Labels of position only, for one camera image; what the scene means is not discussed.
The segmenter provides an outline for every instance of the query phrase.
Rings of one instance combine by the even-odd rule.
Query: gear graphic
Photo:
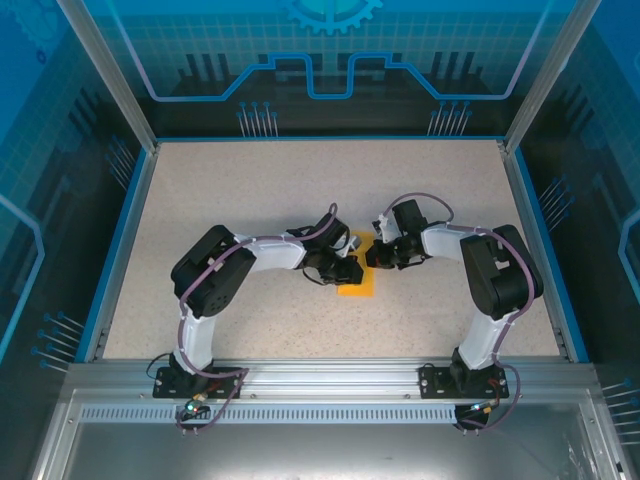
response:
[[[0,12],[10,11],[29,41],[46,49],[58,33],[58,7],[55,0],[0,0]]]
[[[373,18],[373,9],[382,7],[382,0],[283,0],[289,20],[300,27],[311,27],[314,34],[336,30],[345,34],[349,28],[360,28],[360,22]]]

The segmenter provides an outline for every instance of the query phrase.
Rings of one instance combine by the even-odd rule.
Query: vented metal strip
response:
[[[176,405],[85,405],[83,423],[173,423]],[[219,406],[203,418],[206,423]],[[454,405],[231,405],[220,418],[227,424],[452,424]]]

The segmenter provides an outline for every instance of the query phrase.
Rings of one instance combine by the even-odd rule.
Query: robotic arm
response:
[[[184,353],[199,370],[213,363],[211,343],[218,315],[229,305],[247,275],[270,269],[317,270],[321,284],[360,284],[363,271],[355,256],[349,255],[360,244],[357,236],[337,218],[322,232],[309,239],[331,221],[326,214],[314,227],[287,230],[270,240],[250,243],[233,252],[224,263],[211,273],[187,298],[188,314],[184,329]],[[231,233],[217,225],[209,230],[171,272],[174,293],[178,298],[225,251],[249,237]],[[196,373],[186,365],[177,347],[170,364],[185,375]]]
[[[415,200],[392,210],[395,222],[384,214],[373,222],[381,239],[367,251],[367,265],[402,270],[432,257],[464,263],[475,312],[467,337],[453,352],[449,370],[461,395],[482,388],[494,374],[493,350],[500,333],[527,303],[524,272],[493,237],[454,230],[444,222],[429,223]],[[504,225],[493,232],[515,248],[534,280],[534,297],[542,295],[542,278],[516,228]]]

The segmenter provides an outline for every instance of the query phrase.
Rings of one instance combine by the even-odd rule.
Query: speckled beige work surface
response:
[[[494,141],[389,140],[168,143],[162,145],[105,358],[151,358],[176,343],[178,302],[169,273],[213,225],[277,234],[316,223],[333,201],[353,231],[396,196],[431,192],[456,222],[520,228]],[[429,221],[444,209],[419,200]],[[247,277],[221,314],[217,358],[449,356],[470,325],[462,264],[430,259],[376,271],[373,298],[342,297],[300,271]],[[557,355],[540,299],[512,328],[503,353]]]

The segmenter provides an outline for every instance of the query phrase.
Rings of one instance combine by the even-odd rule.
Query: yellow block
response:
[[[362,283],[360,285],[340,285],[338,287],[338,295],[345,297],[373,297],[373,273],[374,269],[367,267],[367,261],[364,258],[367,250],[373,245],[375,236],[369,232],[353,232],[354,235],[360,237],[362,243],[358,249],[352,254],[358,258],[358,263],[362,267],[364,274],[362,275]]]

